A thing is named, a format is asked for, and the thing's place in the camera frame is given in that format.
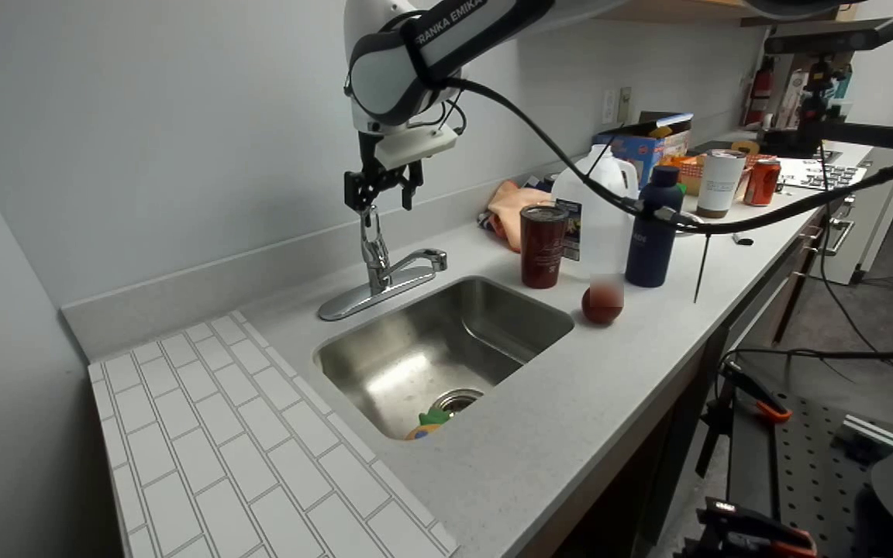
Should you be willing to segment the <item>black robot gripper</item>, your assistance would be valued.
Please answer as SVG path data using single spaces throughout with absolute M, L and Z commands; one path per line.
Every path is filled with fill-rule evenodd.
M 402 167 L 386 167 L 374 158 L 378 138 L 363 132 L 361 136 L 361 171 L 343 173 L 343 206 L 349 212 L 367 212 L 386 188 L 402 188 L 402 207 L 415 207 L 420 186 L 424 183 L 423 163 L 409 160 Z

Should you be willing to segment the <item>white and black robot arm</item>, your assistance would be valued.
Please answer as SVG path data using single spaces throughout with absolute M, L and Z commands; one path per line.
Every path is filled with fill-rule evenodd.
M 568 26 L 631 0 L 343 0 L 343 97 L 361 136 L 361 167 L 343 173 L 343 206 L 370 212 L 402 186 L 423 186 L 423 160 L 456 146 L 420 114 L 462 85 L 462 68 L 534 26 Z

